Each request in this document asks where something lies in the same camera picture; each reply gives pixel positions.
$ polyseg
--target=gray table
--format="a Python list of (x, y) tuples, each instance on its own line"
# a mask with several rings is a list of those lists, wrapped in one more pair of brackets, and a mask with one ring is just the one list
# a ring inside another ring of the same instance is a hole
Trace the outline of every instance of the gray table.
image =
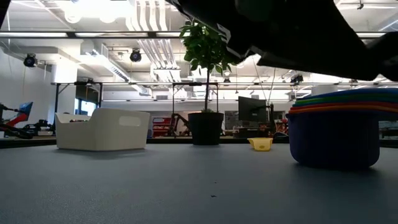
[(398, 149), (364, 172), (299, 166), (285, 144), (0, 150), (0, 223), (397, 223), (397, 194)]

